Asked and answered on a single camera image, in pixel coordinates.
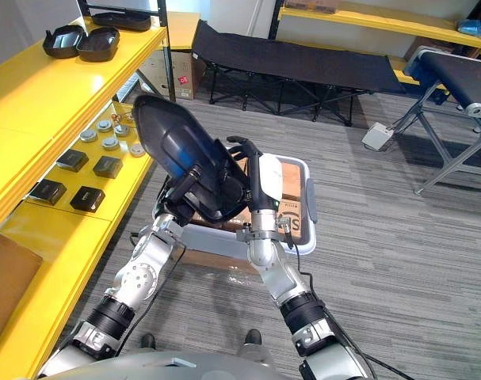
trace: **black box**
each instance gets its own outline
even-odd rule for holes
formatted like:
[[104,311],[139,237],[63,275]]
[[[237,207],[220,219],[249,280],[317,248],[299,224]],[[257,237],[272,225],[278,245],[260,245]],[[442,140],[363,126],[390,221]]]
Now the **black box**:
[[63,193],[66,192],[66,186],[54,180],[41,180],[39,184],[29,193],[29,198],[49,203],[52,206],[57,203]]
[[66,153],[57,160],[57,166],[77,173],[88,161],[89,158],[85,153],[68,149]]
[[75,210],[96,212],[104,198],[101,189],[82,186],[71,200],[71,206]]
[[122,161],[119,158],[101,156],[93,171],[99,177],[115,178],[122,168]]

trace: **black fabric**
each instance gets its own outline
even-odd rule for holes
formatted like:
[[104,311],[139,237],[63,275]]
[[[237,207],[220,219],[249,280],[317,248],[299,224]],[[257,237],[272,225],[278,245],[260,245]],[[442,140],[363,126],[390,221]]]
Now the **black fabric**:
[[435,73],[462,107],[481,103],[480,60],[428,51],[420,61],[425,69]]
[[404,93],[387,57],[218,33],[200,20],[193,51],[217,65],[324,85]]

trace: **black shoe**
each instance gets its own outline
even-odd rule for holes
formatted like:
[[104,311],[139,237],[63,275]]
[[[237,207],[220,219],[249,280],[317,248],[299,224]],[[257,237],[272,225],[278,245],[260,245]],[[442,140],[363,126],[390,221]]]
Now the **black shoe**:
[[246,335],[245,344],[259,344],[261,346],[261,333],[259,330],[251,329]]
[[139,342],[140,348],[152,348],[155,350],[155,338],[149,332],[142,336],[141,341]]

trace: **black folding cot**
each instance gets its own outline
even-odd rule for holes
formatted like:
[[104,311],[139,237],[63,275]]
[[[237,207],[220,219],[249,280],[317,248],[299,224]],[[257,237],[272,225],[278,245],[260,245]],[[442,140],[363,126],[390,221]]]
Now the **black folding cot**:
[[[404,93],[386,56],[361,54],[352,51],[320,49],[257,37],[219,33],[200,20],[193,41],[193,54],[203,59],[212,71],[210,103],[240,96],[242,109],[253,98],[275,115],[288,115],[313,108],[316,121],[323,108],[332,111],[344,125],[351,125],[353,97],[364,93]],[[231,76],[245,75],[245,81]],[[256,75],[264,77],[255,85]],[[235,90],[214,97],[218,77],[228,80]],[[294,85],[310,99],[310,103],[281,110],[284,91]],[[274,107],[256,94],[259,86],[279,86],[277,106]],[[324,91],[315,91],[323,86]],[[349,116],[338,110],[338,101],[349,98]]]

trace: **metal frame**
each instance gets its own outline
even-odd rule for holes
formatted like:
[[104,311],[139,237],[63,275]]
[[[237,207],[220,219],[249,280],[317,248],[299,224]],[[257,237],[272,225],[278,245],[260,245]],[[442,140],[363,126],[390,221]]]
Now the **metal frame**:
[[[312,117],[312,121],[316,121],[319,117],[319,114],[321,111],[325,108],[328,111],[332,112],[344,125],[347,127],[350,127],[353,122],[352,122],[352,117],[353,117],[353,97],[362,95],[364,93],[373,93],[373,91],[369,90],[358,90],[358,89],[349,89],[349,88],[342,88],[342,87],[337,87],[335,85],[326,85],[326,93],[323,97],[318,97],[316,93],[310,91],[308,88],[306,88],[304,85],[302,85],[301,82],[291,79],[291,78],[282,78],[282,77],[277,77],[274,75],[267,75],[267,74],[257,74],[251,71],[244,71],[244,70],[237,70],[237,69],[231,69],[229,67],[225,66],[220,66],[216,63],[205,61],[207,64],[207,68],[212,71],[212,88],[210,90],[210,99],[208,103],[211,105],[215,104],[218,101],[223,101],[224,99],[228,99],[230,97],[241,97],[242,98],[242,110],[245,111],[247,108],[247,102],[249,100],[249,97],[252,97],[255,99],[259,104],[261,104],[263,107],[265,107],[267,110],[269,110],[272,114],[278,115],[278,116],[284,116],[284,115],[289,115],[290,113],[298,112],[303,109],[308,109],[308,108],[314,108],[314,114]],[[245,73],[247,76],[247,83],[245,85],[239,83],[235,79],[233,79],[230,75],[228,75],[231,72],[239,72],[239,73]],[[222,78],[227,79],[231,84],[234,85],[234,87],[237,89],[236,92],[228,93],[225,94],[221,97],[216,97],[214,98],[214,92],[216,90],[216,83],[217,83],[217,77],[221,76]],[[265,78],[271,78],[273,81],[268,83],[268,84],[263,84],[263,85],[255,85],[252,86],[252,80],[253,77],[256,75],[263,76]],[[297,86],[299,89],[301,89],[304,93],[306,93],[310,98],[311,98],[311,103],[306,104],[306,105],[301,105],[297,107],[293,107],[290,109],[282,110],[281,111],[281,104],[282,104],[282,97],[284,95],[284,89],[287,87],[288,84],[293,84],[294,86]],[[270,87],[274,85],[281,85],[279,88],[279,96],[277,99],[277,108],[272,107],[270,104],[267,104],[265,101],[260,99],[255,93],[254,90],[260,86]],[[330,97],[332,94],[332,90],[340,90],[340,91],[346,91],[349,92],[344,95],[339,95],[336,97]],[[341,99],[346,99],[349,98],[349,112],[348,112],[348,118],[346,119],[343,115],[338,110],[337,106],[337,101]]]
[[279,12],[284,4],[284,0],[275,0],[273,5],[272,21],[270,22],[269,40],[275,40],[279,29]]
[[[443,167],[436,171],[431,178],[429,178],[420,188],[414,190],[414,194],[417,196],[421,195],[424,190],[436,184],[437,182],[441,181],[444,177],[448,174],[456,171],[466,172],[466,173],[474,173],[474,174],[481,174],[481,167],[472,166],[472,165],[465,165],[464,162],[470,158],[474,153],[481,149],[481,118],[471,117],[477,124],[479,129],[479,137],[478,139],[470,145],[464,152],[459,154],[457,157],[453,158],[448,150],[445,147],[445,144],[439,139],[435,130],[431,127],[430,122],[424,115],[424,111],[431,111],[428,108],[423,107],[423,103],[427,100],[432,92],[439,86],[440,82],[436,81],[432,86],[430,86],[426,92],[418,99],[418,101],[413,104],[413,106],[409,109],[409,111],[404,115],[404,117],[396,124],[395,126],[395,133],[402,134],[410,124],[407,124],[407,121],[410,119],[411,116],[416,117],[422,126],[425,128],[425,131],[430,137],[430,140],[436,147],[439,155],[442,157],[445,164]],[[439,110],[439,113],[444,113],[450,116],[460,116],[464,117],[464,115],[457,115],[457,112],[445,112]]]
[[[96,5],[90,5],[87,3],[87,0],[76,0],[78,3],[78,8],[80,9],[80,13],[82,14],[83,17],[90,17],[90,10],[110,10],[113,12],[138,12],[138,13],[144,13],[148,14],[150,16],[156,16],[159,17],[159,26],[165,27],[166,28],[166,42],[164,43],[164,46],[162,48],[162,53],[164,55],[164,63],[166,67],[166,79],[168,81],[168,90],[170,93],[170,100],[175,102],[176,97],[175,97],[175,83],[174,83],[174,71],[173,71],[173,64],[171,61],[171,48],[170,48],[170,30],[168,28],[168,13],[166,12],[166,0],[158,0],[158,10],[157,12],[153,10],[145,10],[145,9],[136,9],[136,8],[121,8],[118,6],[96,6]],[[140,70],[136,70],[136,73],[142,78],[144,82],[147,83],[149,88],[152,91],[155,91],[157,93],[158,91],[155,89],[154,85],[150,83],[143,75],[143,73]]]

